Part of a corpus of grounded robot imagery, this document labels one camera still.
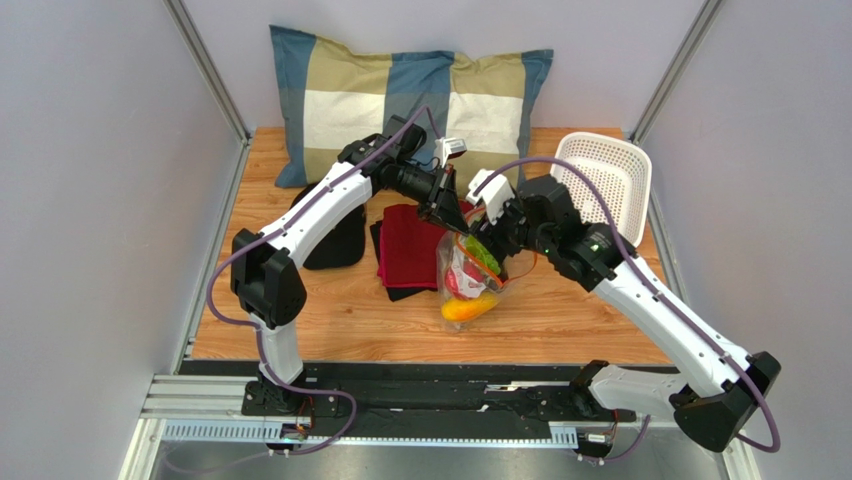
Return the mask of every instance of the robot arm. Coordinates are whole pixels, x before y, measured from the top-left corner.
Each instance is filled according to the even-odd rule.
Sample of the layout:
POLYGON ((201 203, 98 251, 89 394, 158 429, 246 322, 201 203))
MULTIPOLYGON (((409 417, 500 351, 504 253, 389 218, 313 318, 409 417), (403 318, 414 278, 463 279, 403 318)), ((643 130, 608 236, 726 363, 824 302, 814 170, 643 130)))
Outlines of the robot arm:
MULTIPOLYGON (((471 192, 491 176, 480 172, 471 192)), ((616 307, 636 324, 677 366, 676 375, 628 370, 594 361, 575 388, 602 407, 626 409, 674 419, 703 447, 721 452, 754 413, 756 405, 739 375, 660 298, 665 296, 721 346, 765 394, 780 371, 768 353, 749 355, 707 325, 668 290, 629 242, 628 253, 641 274, 659 292, 652 295, 624 261, 604 224, 587 224, 574 208, 568 189, 550 176, 525 182, 516 192, 497 176, 468 201, 484 204, 486 215, 472 234, 502 261, 521 250, 544 255, 560 275, 579 283, 616 307)))
MULTIPOLYGON (((283 235, 250 251, 232 266, 231 289, 250 319, 261 326, 267 363, 261 365, 290 383, 302 371, 295 320, 306 299, 298 269, 316 244, 347 213, 381 189, 393 189, 419 203, 424 221, 474 235, 498 261, 521 250, 544 255, 560 275, 615 306, 674 362, 680 373, 656 374, 594 361, 584 367, 572 388, 584 402, 674 418, 694 441, 723 451, 755 411, 754 398, 737 372, 720 361, 698 335, 650 294, 615 248, 608 225, 583 223, 567 188, 550 176, 526 181, 517 191, 498 176, 468 200, 486 214, 468 228, 455 191, 455 171, 448 159, 464 149, 458 139, 436 141, 438 168, 424 172, 406 163, 422 146, 425 132, 414 126, 374 161, 352 174, 377 148, 400 130, 402 119, 389 122, 381 135, 356 141, 314 190, 260 234, 247 230, 234 238, 234 250, 286 227, 283 235)), ((491 172, 480 172, 471 191, 491 172)), ((640 271, 714 338, 765 394, 780 371, 768 353, 749 355, 671 295, 663 283, 623 240, 640 271)))
POLYGON ((260 368, 267 378, 277 376, 291 383, 302 372, 294 320, 305 304, 307 292, 298 270, 320 240, 355 207, 378 191, 391 188, 419 202, 418 215, 422 220, 467 232, 455 190, 455 171, 447 164, 449 158, 463 153, 463 141, 436 141, 436 155, 442 167, 424 172, 405 162, 426 137, 423 129, 414 125, 368 166, 351 172, 390 142, 404 123, 394 116, 382 134, 348 145, 325 178, 284 216, 258 234, 243 230, 234 237, 233 249, 237 251, 260 237, 284 230, 282 235, 237 259, 231 268, 231 290, 249 319, 261 329, 267 362, 260 368))

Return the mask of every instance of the pillow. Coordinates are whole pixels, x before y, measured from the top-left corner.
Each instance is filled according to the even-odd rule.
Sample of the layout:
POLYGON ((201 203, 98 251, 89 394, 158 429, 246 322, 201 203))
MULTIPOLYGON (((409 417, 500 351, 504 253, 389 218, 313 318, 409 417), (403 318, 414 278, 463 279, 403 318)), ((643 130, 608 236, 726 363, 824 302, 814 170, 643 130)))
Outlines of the pillow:
MULTIPOLYGON (((362 55, 317 35, 270 30, 290 154, 275 181, 279 187, 320 181, 343 147, 381 132, 391 115, 408 118, 423 104, 446 136, 467 144, 453 162, 461 196, 479 169, 527 154, 530 114, 552 50, 476 61, 447 51, 362 55)), ((428 165, 435 137, 426 115, 417 124, 428 138, 413 160, 428 165)), ((507 173, 516 185, 518 169, 507 173)))

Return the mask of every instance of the cable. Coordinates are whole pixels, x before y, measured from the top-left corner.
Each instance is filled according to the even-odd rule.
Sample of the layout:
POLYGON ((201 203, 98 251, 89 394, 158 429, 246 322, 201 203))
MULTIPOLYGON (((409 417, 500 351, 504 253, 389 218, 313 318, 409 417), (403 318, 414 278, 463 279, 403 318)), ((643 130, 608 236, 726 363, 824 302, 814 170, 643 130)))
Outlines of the cable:
POLYGON ((420 137, 420 141, 417 142, 417 148, 415 148, 414 151, 416 152, 417 150, 420 150, 421 148, 423 148, 423 145, 426 145, 426 135, 420 137))
POLYGON ((629 457, 633 452, 635 452, 637 448, 639 448, 639 444, 642 443, 642 440, 645 438, 645 435, 648 433, 648 426, 650 424, 651 424, 651 416, 645 415, 645 420, 642 421, 642 428, 639 429, 639 435, 636 436, 636 440, 633 440, 633 443, 631 443, 630 446, 627 447, 627 450, 619 453, 618 455, 616 455, 614 457, 599 458, 599 457, 589 457, 589 456, 586 456, 586 455, 583 455, 581 457, 580 455, 577 455, 577 459, 578 460, 589 459, 590 460, 589 463, 598 464, 598 465, 603 465, 604 463, 617 462, 619 460, 624 460, 625 458, 629 457))
POLYGON ((171 470, 173 472, 182 473, 184 475, 207 475, 208 473, 216 473, 216 472, 221 472, 222 470, 227 470, 229 468, 234 468, 237 465, 241 465, 243 463, 250 462, 252 460, 257 460, 258 458, 269 457, 270 454, 271 454, 270 450, 264 450, 263 452, 255 453, 253 455, 248 455, 248 456, 245 456, 243 458, 234 460, 231 463, 226 463, 226 464, 220 465, 218 467, 199 468, 197 470, 190 469, 190 468, 178 467, 177 465, 173 464, 171 462, 171 460, 169 460, 168 456, 164 456, 163 457, 163 465, 165 465, 166 468, 168 468, 169 470, 171 470))
POLYGON ((429 167, 432 164, 438 165, 440 162, 441 159, 439 159, 438 157, 432 157, 425 162, 421 162, 420 160, 416 160, 414 158, 409 160, 409 163, 411 163, 412 165, 417 165, 418 167, 429 167))
POLYGON ((340 396, 349 400, 349 402, 352 404, 352 411, 349 413, 349 418, 346 420, 346 423, 343 425, 343 428, 338 430, 337 433, 323 440, 322 443, 318 443, 312 447, 308 447, 303 450, 293 450, 292 452, 290 452, 290 455, 307 455, 308 453, 313 453, 322 450, 337 441, 337 439, 339 439, 340 437, 342 437, 343 434, 346 433, 347 430, 349 430, 349 427, 351 427, 352 423, 355 421, 355 413, 358 410, 357 404, 355 403, 355 397, 339 390, 312 390, 307 388, 294 387, 293 385, 287 384, 287 382, 282 380, 281 377, 279 377, 278 374, 275 373, 275 371, 269 368, 269 360, 267 359, 266 351, 263 348, 263 332, 261 332, 260 329, 255 330, 255 339, 257 340, 257 351, 258 353, 260 353, 260 363, 267 367, 265 371, 269 374, 270 377, 272 377, 270 378, 270 380, 272 380, 273 383, 275 383, 281 388, 284 388, 285 390, 289 390, 293 393, 298 393, 301 395, 340 396))
POLYGON ((432 130, 434 131, 435 136, 440 138, 441 134, 437 129, 438 127, 435 125, 435 120, 432 118, 432 110, 430 110, 427 105, 422 105, 420 108, 418 108, 414 112, 414 115, 412 115, 411 118, 409 118, 408 121, 406 121, 402 125, 402 127, 400 127, 400 129, 388 139, 387 142, 380 145, 376 150, 373 151, 373 153, 368 155, 367 158, 365 158, 364 160, 359 162, 357 165, 355 165, 351 169, 344 172, 343 175, 332 180, 324 188, 319 189, 318 191, 316 191, 316 193, 314 195, 311 195, 305 201, 305 204, 302 205, 301 207, 299 207, 299 210, 294 212, 293 215, 290 217, 290 219, 287 220, 280 229, 275 230, 274 232, 268 233, 267 235, 264 235, 263 238, 259 238, 259 239, 255 240, 254 242, 251 242, 250 244, 246 245, 245 247, 234 252, 230 257, 228 257, 224 262, 222 262, 222 264, 219 265, 216 268, 216 270, 213 271, 213 275, 210 276, 210 281, 207 282, 207 308, 210 309, 210 312, 213 313, 213 316, 216 317, 217 319, 219 319, 219 320, 221 320, 225 323, 231 324, 231 325, 237 325, 237 326, 242 326, 242 327, 254 327, 255 326, 254 323, 246 321, 246 320, 237 320, 235 318, 226 317, 225 315, 222 314, 222 312, 219 311, 218 308, 216 308, 216 305, 213 303, 213 286, 216 283, 216 279, 218 279, 219 276, 222 275, 222 272, 226 268, 228 268, 228 266, 230 266, 232 263, 234 263, 241 256, 245 255, 246 252, 248 252, 249 250, 251 250, 251 249, 253 249, 253 248, 255 248, 255 247, 257 247, 257 246, 259 246, 263 243, 268 242, 269 240, 271 240, 274 237, 277 237, 279 235, 286 233, 287 229, 292 227, 294 223, 296 223, 300 218, 302 218, 302 216, 305 213, 307 213, 307 211, 310 210, 311 207, 313 207, 314 204, 316 202, 318 202, 319 199, 322 198, 326 193, 332 191, 334 189, 334 187, 336 187, 337 185, 340 184, 340 182, 342 182, 346 178, 349 178, 355 172, 360 171, 364 166, 366 166, 368 163, 375 160, 379 155, 384 153, 385 150, 390 148, 391 145, 396 143, 396 141, 400 137, 402 137, 402 135, 409 128, 411 128, 412 125, 414 125, 414 122, 417 121, 417 119, 420 117, 420 115, 423 115, 424 111, 429 115, 429 121, 432 123, 432 130))
POLYGON ((305 397, 305 398, 302 400, 302 406, 301 406, 301 407, 299 407, 299 412, 296 414, 296 419, 297 419, 297 420, 296 420, 296 431, 297 431, 297 432, 299 432, 299 433, 301 433, 301 434, 303 434, 303 435, 307 435, 307 434, 308 434, 308 432, 307 432, 307 430, 305 430, 305 427, 303 427, 303 426, 299 425, 299 423, 298 423, 298 419, 302 417, 302 412, 304 412, 304 411, 305 411, 305 405, 307 405, 307 404, 308 404, 308 399, 309 399, 309 398, 313 398, 313 397, 305 397))
POLYGON ((249 322, 247 320, 237 320, 236 318, 230 318, 223 315, 222 312, 220 312, 219 309, 216 308, 216 305, 213 303, 213 285, 216 284, 216 279, 219 278, 219 275, 222 275, 222 272, 225 271, 225 269, 228 268, 228 266, 230 266, 232 263, 237 261, 238 258, 245 255, 246 252, 248 252, 249 250, 252 250, 257 246, 262 245, 268 242, 269 240, 272 240, 273 238, 281 235, 282 233, 284 233, 284 230, 279 228, 274 232, 268 233, 263 237, 258 238, 257 240, 249 243, 245 247, 231 254, 231 256, 225 259, 225 261, 222 262, 221 265, 216 267, 216 270, 213 271, 213 275, 210 276, 210 281, 207 282, 207 308, 210 309, 210 313, 212 313, 214 317, 225 323, 236 325, 238 327, 257 327, 257 325, 255 325, 253 322, 249 322))
POLYGON ((308 427, 308 430, 312 431, 314 429, 314 424, 316 423, 316 418, 314 417, 314 413, 316 412, 314 409, 314 397, 308 397, 308 400, 311 401, 311 424, 308 427))
MULTIPOLYGON (((366 166, 367 164, 369 164, 370 162, 372 162, 373 160, 378 158, 379 155, 384 153, 385 150, 387 150, 388 148, 390 148, 391 145, 396 143, 396 141, 409 128, 411 128, 411 126, 414 124, 414 122, 417 121, 417 119, 420 117, 420 115, 423 114, 424 111, 427 113, 427 115, 429 115, 429 122, 432 124, 432 131, 435 133, 435 136, 438 137, 438 138, 441 138, 443 135, 438 130, 438 127, 435 124, 435 119, 432 117, 432 111, 429 109, 429 107, 427 105, 421 106, 405 122, 405 124, 403 124, 402 127, 400 127, 400 129, 388 139, 387 142, 380 145, 378 148, 376 148, 376 150, 374 150, 370 155, 368 155, 367 158, 365 158, 364 160, 359 162, 357 165, 355 165, 351 169, 344 172, 343 175, 341 175, 341 176, 337 177, 336 179, 332 180, 331 182, 329 182, 329 184, 325 188, 320 189, 314 195, 312 195, 310 198, 308 198, 305 201, 304 205, 302 205, 299 208, 299 210, 294 212, 293 215, 290 217, 290 219, 287 220, 281 228, 264 235, 263 237, 249 243, 248 245, 240 248, 239 250, 237 250, 236 252, 231 254, 231 256, 229 256, 227 259, 225 259, 224 262, 222 262, 218 267, 216 267, 216 269, 213 271, 213 275, 210 276, 210 280, 207 282, 206 303, 207 303, 207 307, 210 309, 210 312, 213 313, 214 317, 216 317, 217 319, 219 319, 219 320, 221 320, 221 321, 223 321, 227 324, 230 324, 230 325, 247 326, 247 327, 252 327, 252 328, 255 329, 255 339, 257 341, 257 350, 258 350, 258 353, 260 355, 260 362, 263 366, 266 367, 265 368, 266 372, 272 377, 270 380, 272 380, 279 387, 284 388, 285 390, 289 390, 289 391, 294 392, 294 393, 298 393, 298 394, 301 394, 301 395, 308 395, 308 396, 311 396, 311 395, 340 396, 340 397, 343 397, 343 398, 349 400, 349 402, 351 402, 351 404, 352 404, 352 411, 349 414, 349 418, 347 419, 346 423, 343 425, 343 428, 341 428, 337 433, 335 433, 334 435, 332 435, 328 439, 324 440, 323 442, 321 442, 317 445, 314 445, 312 447, 308 447, 308 448, 305 448, 305 449, 302 449, 302 450, 294 450, 292 452, 289 452, 289 455, 306 455, 306 454, 309 454, 309 453, 313 453, 313 452, 322 450, 322 449, 330 446, 335 441, 337 441, 340 437, 342 437, 343 434, 347 430, 349 430, 349 427, 351 427, 352 423, 355 421, 355 414, 357 412, 357 404, 355 402, 355 397, 353 397, 352 395, 350 395, 346 392, 341 392, 341 391, 337 391, 337 390, 311 390, 311 389, 306 389, 306 388, 294 387, 292 385, 287 384, 287 382, 283 381, 281 379, 281 377, 279 377, 278 374, 275 373, 272 370, 272 368, 269 366, 269 361, 266 357, 266 352, 264 351, 264 348, 263 348, 263 331, 262 331, 261 325, 258 325, 258 324, 255 324, 254 322, 250 322, 250 321, 246 321, 246 320, 237 320, 235 318, 226 317, 224 314, 222 314, 222 312, 220 312, 219 309, 216 308, 216 305, 213 302, 213 286, 216 284, 216 280, 219 278, 219 276, 222 275, 222 272, 226 268, 228 268, 231 264, 233 264, 238 258, 242 257, 248 251, 258 247, 259 245, 262 245, 263 243, 266 243, 269 240, 276 238, 280 235, 286 234, 287 230, 290 227, 292 227, 293 224, 295 224, 296 221, 298 221, 308 210, 310 210, 311 207, 313 207, 314 204, 316 204, 316 202, 318 202, 320 200, 320 198, 322 198, 326 193, 332 191, 334 189, 334 187, 339 185, 343 180, 352 176, 355 172, 360 171, 364 166, 366 166)), ((311 412, 311 426, 313 427, 313 410, 311 412)), ((163 463, 168 468, 170 468, 171 470, 174 470, 175 472, 178 472, 178 473, 183 473, 183 474, 188 474, 188 475, 204 475, 204 474, 207 474, 207 473, 218 472, 220 470, 231 468, 231 467, 239 465, 243 462, 254 460, 256 458, 261 458, 261 457, 264 457, 264 456, 267 456, 267 455, 268 455, 268 452, 258 453, 258 454, 255 454, 255 455, 250 455, 248 457, 241 458, 239 460, 235 460, 234 462, 223 465, 221 467, 208 468, 208 469, 203 469, 203 470, 189 470, 189 469, 183 469, 183 468, 177 467, 177 466, 173 465, 168 460, 168 458, 164 458, 163 463)))
POLYGON ((618 433, 618 410, 612 411, 612 427, 609 428, 609 433, 612 434, 612 437, 609 439, 610 443, 615 444, 615 436, 618 433))
POLYGON ((509 162, 492 172, 491 175, 489 175, 485 179, 485 181, 483 181, 479 185, 479 187, 474 190, 473 195, 478 195, 479 192, 482 191, 482 189, 486 185, 488 185, 489 182, 491 182, 491 180, 495 179, 498 175, 505 172, 506 170, 509 170, 510 168, 520 167, 525 163, 540 162, 559 165, 567 169, 568 171, 573 173, 577 178, 579 178, 583 183, 585 183, 587 187, 589 187, 589 190, 592 192, 592 195, 595 196, 595 199, 601 206, 601 210, 603 210, 607 223, 609 223, 609 228, 612 230, 612 236, 615 240, 615 245, 618 248, 619 253, 621 253, 622 257, 624 257, 624 261, 627 262, 627 264, 630 266, 630 269, 633 270, 633 273, 639 278, 642 284, 645 285, 645 288, 647 288, 654 297, 658 298, 661 302, 663 302, 663 304, 668 307, 668 309, 671 310, 672 313, 674 313, 678 318, 680 318, 681 321, 683 321, 683 323, 686 324, 686 326, 689 327, 690 330, 695 332, 695 334, 698 335, 701 340, 703 340, 704 343, 706 343, 713 350, 713 352, 719 355, 719 357, 729 367, 731 367, 731 369, 740 377, 743 383, 746 384, 749 389, 749 392, 751 392, 752 397, 754 397, 755 401, 760 407, 760 410, 763 412, 763 415, 766 418, 766 423, 769 426, 769 434, 772 437, 772 444, 764 445, 762 443, 758 443, 755 440, 752 440, 742 435, 741 433, 737 433, 737 438, 742 442, 767 453, 775 453, 780 450, 781 437, 778 433, 778 424, 775 422, 775 417, 772 415, 772 411, 769 409, 769 405, 766 403, 766 398, 763 397, 763 394, 760 392, 760 389, 757 388, 757 385, 754 384, 754 381, 751 379, 751 377, 748 376, 745 370, 743 370, 742 367, 740 367, 740 365, 731 357, 730 353, 726 352, 724 348, 719 346, 719 344, 716 343, 716 341, 713 340, 713 338, 710 337, 707 332, 698 327, 698 325, 696 325, 695 322, 693 322, 692 319, 689 318, 689 315, 687 315, 684 311, 678 308, 678 306, 675 305, 674 302, 672 302, 659 289, 657 289, 657 287, 653 285, 653 283, 648 279, 648 277, 646 277, 645 274, 642 273, 642 270, 639 268, 638 265, 636 265, 636 262, 633 261, 633 257, 631 257, 630 254, 627 252, 627 248, 624 245, 624 241, 621 239, 621 235, 618 233, 618 226, 616 225, 615 220, 612 217, 612 212, 610 212, 609 207, 607 206, 603 196, 598 191, 597 187, 595 187, 594 182, 589 180, 589 178, 584 175, 583 172, 578 170, 577 167, 571 165, 570 163, 564 160, 560 160, 554 157, 521 158, 509 162))

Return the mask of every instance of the gray wall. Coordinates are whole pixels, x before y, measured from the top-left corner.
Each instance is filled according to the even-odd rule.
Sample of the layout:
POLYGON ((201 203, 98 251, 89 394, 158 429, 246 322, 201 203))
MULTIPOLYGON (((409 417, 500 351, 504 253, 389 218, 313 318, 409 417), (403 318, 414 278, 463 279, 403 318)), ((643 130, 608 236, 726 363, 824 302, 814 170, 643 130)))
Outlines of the gray wall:
POLYGON ((185 0, 250 128, 280 126, 269 24, 356 52, 554 48, 534 126, 636 126, 701 0, 185 0))
POLYGON ((781 361, 764 478, 852 470, 850 25, 845 1, 727 2, 645 144, 694 308, 781 361))
POLYGON ((159 0, 0 6, 0 477, 118 475, 177 351, 228 129, 159 0))

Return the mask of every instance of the red towel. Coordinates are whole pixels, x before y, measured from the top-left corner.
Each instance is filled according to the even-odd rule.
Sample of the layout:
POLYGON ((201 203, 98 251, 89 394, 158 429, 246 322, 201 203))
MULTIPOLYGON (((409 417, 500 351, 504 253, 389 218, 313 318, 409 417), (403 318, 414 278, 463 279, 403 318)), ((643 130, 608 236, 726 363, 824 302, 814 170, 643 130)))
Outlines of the red towel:
MULTIPOLYGON (((471 205, 461 203, 462 212, 471 205)), ((385 287, 438 288, 435 250, 446 230, 417 218, 416 205, 385 208, 379 237, 381 258, 378 276, 385 287)))

